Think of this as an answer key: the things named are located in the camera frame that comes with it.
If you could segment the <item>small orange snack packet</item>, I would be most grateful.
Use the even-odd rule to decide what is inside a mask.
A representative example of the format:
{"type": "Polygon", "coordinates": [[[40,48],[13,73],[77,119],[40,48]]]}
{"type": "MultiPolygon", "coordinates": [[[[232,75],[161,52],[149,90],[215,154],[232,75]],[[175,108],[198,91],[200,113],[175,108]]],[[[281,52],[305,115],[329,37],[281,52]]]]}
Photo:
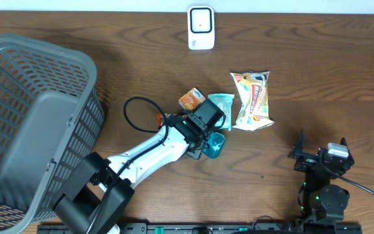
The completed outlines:
{"type": "Polygon", "coordinates": [[[179,105],[187,111],[192,111],[206,100],[206,97],[197,89],[192,88],[179,99],[179,105]]]}

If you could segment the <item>teal mouthwash bottle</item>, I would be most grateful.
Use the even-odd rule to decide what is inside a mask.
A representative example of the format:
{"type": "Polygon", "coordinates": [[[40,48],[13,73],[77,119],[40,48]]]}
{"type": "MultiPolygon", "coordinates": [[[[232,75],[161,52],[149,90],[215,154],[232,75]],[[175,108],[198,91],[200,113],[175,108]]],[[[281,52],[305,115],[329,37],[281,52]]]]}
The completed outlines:
{"type": "Polygon", "coordinates": [[[221,151],[223,150],[223,147],[225,145],[225,137],[221,133],[213,132],[210,134],[210,137],[208,138],[206,142],[206,146],[203,149],[203,153],[211,158],[215,159],[219,157],[221,151]]]}

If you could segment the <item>red Top chocolate bar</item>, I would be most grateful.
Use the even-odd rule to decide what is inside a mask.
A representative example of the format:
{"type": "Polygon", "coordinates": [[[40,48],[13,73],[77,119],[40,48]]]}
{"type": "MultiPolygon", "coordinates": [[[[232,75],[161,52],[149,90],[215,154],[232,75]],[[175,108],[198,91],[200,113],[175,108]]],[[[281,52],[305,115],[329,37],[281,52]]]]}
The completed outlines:
{"type": "Polygon", "coordinates": [[[171,114],[165,113],[165,115],[163,115],[162,113],[158,113],[157,116],[156,116],[157,125],[158,125],[159,129],[164,125],[164,116],[166,118],[169,118],[171,116],[171,114]]]}

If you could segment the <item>light teal snack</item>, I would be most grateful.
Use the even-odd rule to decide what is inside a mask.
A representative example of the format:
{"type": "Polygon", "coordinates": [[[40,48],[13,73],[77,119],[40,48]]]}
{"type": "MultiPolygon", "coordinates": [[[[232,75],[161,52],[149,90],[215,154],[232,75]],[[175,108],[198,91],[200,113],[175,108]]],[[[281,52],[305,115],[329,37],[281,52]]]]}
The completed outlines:
{"type": "Polygon", "coordinates": [[[220,129],[232,129],[232,104],[234,94],[209,94],[209,100],[215,103],[225,114],[224,118],[220,118],[216,123],[216,127],[220,129]]]}

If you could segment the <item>cream snack bag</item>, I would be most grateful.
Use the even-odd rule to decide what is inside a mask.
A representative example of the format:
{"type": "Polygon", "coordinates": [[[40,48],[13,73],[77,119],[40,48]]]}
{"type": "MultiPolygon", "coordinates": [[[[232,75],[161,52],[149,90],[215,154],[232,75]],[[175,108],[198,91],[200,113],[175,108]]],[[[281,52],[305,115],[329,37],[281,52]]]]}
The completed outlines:
{"type": "Polygon", "coordinates": [[[230,73],[242,102],[233,128],[256,131],[273,125],[269,117],[268,81],[269,71],[230,73]]]}

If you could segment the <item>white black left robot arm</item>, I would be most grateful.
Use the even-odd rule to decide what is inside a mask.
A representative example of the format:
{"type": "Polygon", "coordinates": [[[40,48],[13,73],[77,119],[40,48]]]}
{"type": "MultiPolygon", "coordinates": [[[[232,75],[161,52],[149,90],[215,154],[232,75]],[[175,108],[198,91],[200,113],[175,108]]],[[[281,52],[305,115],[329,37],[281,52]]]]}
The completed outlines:
{"type": "Polygon", "coordinates": [[[49,206],[72,233],[119,233],[117,222],[135,187],[183,155],[217,157],[225,143],[217,123],[225,120],[208,99],[194,110],[164,116],[162,127],[136,147],[106,159],[96,152],[85,156],[49,206]]]}

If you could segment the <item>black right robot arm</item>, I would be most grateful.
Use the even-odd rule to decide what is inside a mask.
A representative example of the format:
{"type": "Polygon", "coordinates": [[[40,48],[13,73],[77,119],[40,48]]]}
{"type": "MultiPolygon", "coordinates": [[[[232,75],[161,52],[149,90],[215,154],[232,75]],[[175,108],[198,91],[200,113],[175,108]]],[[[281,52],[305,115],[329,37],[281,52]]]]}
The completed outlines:
{"type": "Polygon", "coordinates": [[[295,160],[294,170],[305,174],[297,195],[302,215],[299,226],[335,224],[343,220],[350,195],[331,181],[344,175],[355,161],[344,138],[339,144],[331,142],[326,148],[319,148],[315,154],[303,150],[304,141],[305,134],[301,132],[288,155],[295,160]]]}

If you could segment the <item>white barcode scanner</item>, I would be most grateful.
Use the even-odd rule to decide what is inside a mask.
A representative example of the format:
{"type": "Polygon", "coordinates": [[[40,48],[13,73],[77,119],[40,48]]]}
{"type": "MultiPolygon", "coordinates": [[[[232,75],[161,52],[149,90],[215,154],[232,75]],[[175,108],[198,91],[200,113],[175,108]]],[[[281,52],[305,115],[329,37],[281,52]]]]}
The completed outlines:
{"type": "Polygon", "coordinates": [[[212,49],[216,41],[214,9],[211,6],[191,6],[187,17],[189,49],[212,49]]]}

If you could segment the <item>grey plastic mesh basket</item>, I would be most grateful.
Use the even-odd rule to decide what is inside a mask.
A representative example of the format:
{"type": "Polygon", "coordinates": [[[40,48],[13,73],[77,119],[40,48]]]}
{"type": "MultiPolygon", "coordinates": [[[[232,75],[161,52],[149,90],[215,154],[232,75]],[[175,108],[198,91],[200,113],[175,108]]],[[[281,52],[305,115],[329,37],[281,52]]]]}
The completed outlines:
{"type": "Polygon", "coordinates": [[[0,233],[55,216],[49,202],[103,126],[96,79],[80,51],[0,34],[0,233]]]}

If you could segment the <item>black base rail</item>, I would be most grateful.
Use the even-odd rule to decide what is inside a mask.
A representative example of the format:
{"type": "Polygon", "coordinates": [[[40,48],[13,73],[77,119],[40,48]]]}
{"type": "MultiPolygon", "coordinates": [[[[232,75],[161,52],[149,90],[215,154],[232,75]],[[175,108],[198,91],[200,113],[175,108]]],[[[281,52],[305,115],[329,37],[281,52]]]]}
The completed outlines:
{"type": "Polygon", "coordinates": [[[362,234],[358,224],[336,224],[325,226],[305,224],[302,230],[286,224],[259,222],[256,225],[247,224],[146,224],[126,223],[118,226],[122,234],[229,234],[229,233],[334,233],[362,234]]]}

